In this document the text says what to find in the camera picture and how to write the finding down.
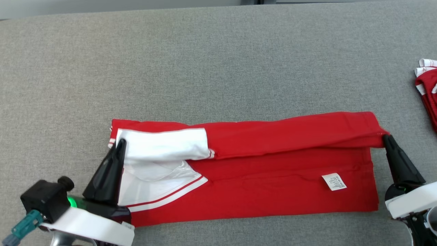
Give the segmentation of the red shorts with white stripe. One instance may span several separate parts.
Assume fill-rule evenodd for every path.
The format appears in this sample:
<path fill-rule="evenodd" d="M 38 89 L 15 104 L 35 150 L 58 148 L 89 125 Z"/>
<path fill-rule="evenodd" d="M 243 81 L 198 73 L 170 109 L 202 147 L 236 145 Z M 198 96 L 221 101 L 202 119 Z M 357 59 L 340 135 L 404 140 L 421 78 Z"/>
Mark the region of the red shorts with white stripe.
<path fill-rule="evenodd" d="M 426 109 L 431 126 L 437 133 L 437 60 L 420 59 L 414 69 L 415 87 Z"/>

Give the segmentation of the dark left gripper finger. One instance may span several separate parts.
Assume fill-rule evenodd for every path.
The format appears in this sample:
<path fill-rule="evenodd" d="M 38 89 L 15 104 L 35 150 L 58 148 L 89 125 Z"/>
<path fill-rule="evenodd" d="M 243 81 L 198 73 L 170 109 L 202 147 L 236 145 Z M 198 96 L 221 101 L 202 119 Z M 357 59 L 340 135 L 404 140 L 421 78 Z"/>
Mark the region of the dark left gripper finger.
<path fill-rule="evenodd" d="M 111 147 L 86 186 L 83 197 L 107 205 L 118 205 L 127 142 Z"/>

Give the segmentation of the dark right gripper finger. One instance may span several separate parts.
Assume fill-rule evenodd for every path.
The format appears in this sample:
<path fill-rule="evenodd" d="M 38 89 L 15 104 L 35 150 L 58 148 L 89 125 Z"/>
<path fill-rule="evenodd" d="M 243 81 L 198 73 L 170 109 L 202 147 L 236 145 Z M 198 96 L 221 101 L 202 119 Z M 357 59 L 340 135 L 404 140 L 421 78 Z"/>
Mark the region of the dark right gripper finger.
<path fill-rule="evenodd" d="M 382 137 L 386 149 L 386 157 L 395 184 L 408 183 L 412 185 L 423 185 L 426 183 L 409 156 L 398 145 L 392 135 Z"/>

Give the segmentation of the red shirt with white sleeves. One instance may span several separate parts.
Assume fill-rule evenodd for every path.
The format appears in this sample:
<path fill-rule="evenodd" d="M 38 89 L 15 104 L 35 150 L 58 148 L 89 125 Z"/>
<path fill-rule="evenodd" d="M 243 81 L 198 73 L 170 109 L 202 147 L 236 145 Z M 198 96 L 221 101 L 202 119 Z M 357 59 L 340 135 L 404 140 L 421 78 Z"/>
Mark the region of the red shirt with white sleeves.
<path fill-rule="evenodd" d="M 109 146 L 127 141 L 118 204 L 136 227 L 164 223 L 378 210 L 372 112 L 278 121 L 114 119 Z"/>

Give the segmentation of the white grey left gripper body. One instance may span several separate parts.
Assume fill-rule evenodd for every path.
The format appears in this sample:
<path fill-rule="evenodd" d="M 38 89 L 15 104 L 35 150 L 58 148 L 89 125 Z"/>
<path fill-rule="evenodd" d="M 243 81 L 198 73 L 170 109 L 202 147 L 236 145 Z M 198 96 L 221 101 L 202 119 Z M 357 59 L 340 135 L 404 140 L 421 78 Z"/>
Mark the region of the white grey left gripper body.
<path fill-rule="evenodd" d="M 107 205 L 68 196 L 71 208 L 56 222 L 42 223 L 41 229 L 53 234 L 50 246 L 73 246 L 74 240 L 93 246 L 131 246 L 135 227 L 125 206 Z"/>

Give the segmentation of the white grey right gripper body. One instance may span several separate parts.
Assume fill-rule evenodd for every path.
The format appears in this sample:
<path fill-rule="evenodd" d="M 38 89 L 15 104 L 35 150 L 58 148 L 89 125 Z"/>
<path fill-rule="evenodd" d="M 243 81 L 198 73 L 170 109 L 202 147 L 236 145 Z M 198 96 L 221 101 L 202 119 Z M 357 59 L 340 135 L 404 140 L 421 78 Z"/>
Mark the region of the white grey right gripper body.
<path fill-rule="evenodd" d="M 392 184 L 385 205 L 392 219 L 406 225 L 411 246 L 437 246 L 437 182 Z"/>

